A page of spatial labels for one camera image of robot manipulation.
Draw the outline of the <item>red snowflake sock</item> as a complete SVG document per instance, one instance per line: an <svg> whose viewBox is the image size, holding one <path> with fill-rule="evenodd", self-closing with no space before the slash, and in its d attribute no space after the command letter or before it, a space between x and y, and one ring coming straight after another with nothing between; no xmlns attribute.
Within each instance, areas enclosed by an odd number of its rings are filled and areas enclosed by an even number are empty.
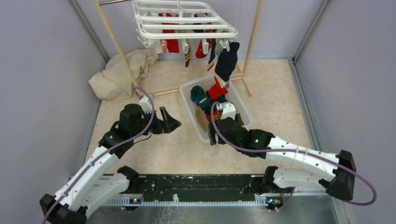
<svg viewBox="0 0 396 224"><path fill-rule="evenodd" d="M197 30L193 30L193 32L194 33L213 33L213 29L205 29L205 30L197 29ZM199 42L198 49L195 53L196 58L198 58L198 59L205 58L208 55L209 50L212 47L212 43L213 43L212 39L206 39L205 43L203 43L203 41L201 40Z"/></svg>

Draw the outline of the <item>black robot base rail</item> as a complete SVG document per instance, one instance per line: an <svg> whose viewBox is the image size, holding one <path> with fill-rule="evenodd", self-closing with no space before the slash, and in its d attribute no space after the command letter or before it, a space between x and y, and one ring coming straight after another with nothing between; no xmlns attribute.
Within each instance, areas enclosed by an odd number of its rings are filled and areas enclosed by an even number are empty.
<svg viewBox="0 0 396 224"><path fill-rule="evenodd" d="M282 206L293 191L265 183L263 175L141 175L137 185L104 206Z"/></svg>

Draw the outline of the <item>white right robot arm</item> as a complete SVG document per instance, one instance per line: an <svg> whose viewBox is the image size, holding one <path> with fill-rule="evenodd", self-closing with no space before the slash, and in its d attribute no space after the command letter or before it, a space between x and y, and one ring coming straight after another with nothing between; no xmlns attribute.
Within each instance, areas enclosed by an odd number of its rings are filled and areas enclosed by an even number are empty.
<svg viewBox="0 0 396 224"><path fill-rule="evenodd" d="M232 118L218 120L210 126L212 145L235 145L235 149L246 156L294 166L267 168L263 179L266 191L298 186L322 190L344 201L353 199L355 176L339 168L342 165L356 171L351 152L341 150L334 154L301 147L261 129L248 130Z"/></svg>

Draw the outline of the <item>white plastic sock hanger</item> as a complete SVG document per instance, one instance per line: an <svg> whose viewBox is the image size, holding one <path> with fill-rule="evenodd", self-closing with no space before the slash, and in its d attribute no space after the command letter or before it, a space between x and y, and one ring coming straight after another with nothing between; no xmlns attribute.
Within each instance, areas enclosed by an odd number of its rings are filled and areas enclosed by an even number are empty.
<svg viewBox="0 0 396 224"><path fill-rule="evenodd" d="M146 48L163 45L166 39L177 39L184 51L186 41L219 39L222 47L236 40L238 30L221 18L208 4L201 1L180 0L134 0L134 21L137 24L138 40ZM173 17L160 17L159 13L171 13ZM162 30L174 29L174 34ZM197 29L213 29L213 33L194 33Z"/></svg>

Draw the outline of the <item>dark navy sock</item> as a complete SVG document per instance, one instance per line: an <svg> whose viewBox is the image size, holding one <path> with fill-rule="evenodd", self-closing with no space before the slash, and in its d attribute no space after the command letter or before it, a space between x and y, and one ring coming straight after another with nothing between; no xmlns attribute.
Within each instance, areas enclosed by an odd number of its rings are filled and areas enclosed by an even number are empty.
<svg viewBox="0 0 396 224"><path fill-rule="evenodd" d="M240 48L239 42L229 44L229 50L223 49L218 57L215 73L224 81L228 82L238 62L237 52Z"/></svg>

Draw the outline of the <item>red plain sock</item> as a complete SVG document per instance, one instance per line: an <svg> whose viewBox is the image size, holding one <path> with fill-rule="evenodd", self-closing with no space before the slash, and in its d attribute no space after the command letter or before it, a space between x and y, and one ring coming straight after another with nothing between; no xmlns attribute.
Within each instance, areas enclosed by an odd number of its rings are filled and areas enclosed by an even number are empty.
<svg viewBox="0 0 396 224"><path fill-rule="evenodd" d="M171 13L159 13L158 14L160 17L173 17ZM174 34L175 30L174 29L164 29L162 30L162 33L164 34ZM179 43L177 39L166 39L165 40L167 43L167 50L169 53L179 53Z"/></svg>

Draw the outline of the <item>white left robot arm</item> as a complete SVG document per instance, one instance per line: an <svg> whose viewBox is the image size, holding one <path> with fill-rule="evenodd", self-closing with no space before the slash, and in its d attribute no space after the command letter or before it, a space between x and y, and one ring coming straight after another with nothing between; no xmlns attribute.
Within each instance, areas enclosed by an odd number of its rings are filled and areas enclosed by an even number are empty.
<svg viewBox="0 0 396 224"><path fill-rule="evenodd" d="M40 199L43 223L84 224L90 215L119 193L143 191L137 171L128 166L118 169L107 181L103 174L134 146L142 135L171 133L182 123L160 107L162 119L155 111L146 112L138 104L128 104L120 112L119 120L99 141L90 159L55 194Z"/></svg>

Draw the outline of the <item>brown striped sock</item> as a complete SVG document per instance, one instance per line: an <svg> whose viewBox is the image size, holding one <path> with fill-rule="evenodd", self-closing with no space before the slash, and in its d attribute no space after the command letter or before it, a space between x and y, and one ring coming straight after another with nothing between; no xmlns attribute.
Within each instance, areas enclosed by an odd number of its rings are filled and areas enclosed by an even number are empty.
<svg viewBox="0 0 396 224"><path fill-rule="evenodd" d="M190 60L191 60L191 46L190 43L186 41L186 44L184 45L184 61L186 68L189 67Z"/></svg>

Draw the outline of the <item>navy red sock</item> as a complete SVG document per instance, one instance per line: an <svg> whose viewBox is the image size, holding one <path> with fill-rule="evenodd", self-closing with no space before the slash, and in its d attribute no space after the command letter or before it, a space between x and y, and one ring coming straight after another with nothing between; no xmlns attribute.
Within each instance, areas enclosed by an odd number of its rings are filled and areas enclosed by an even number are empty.
<svg viewBox="0 0 396 224"><path fill-rule="evenodd" d="M211 48L210 57L209 57L209 61L208 61L207 71L210 71L212 69L212 67L214 66L214 63L215 63L214 60L216 58L215 49L216 49L216 39L212 39L212 48Z"/></svg>

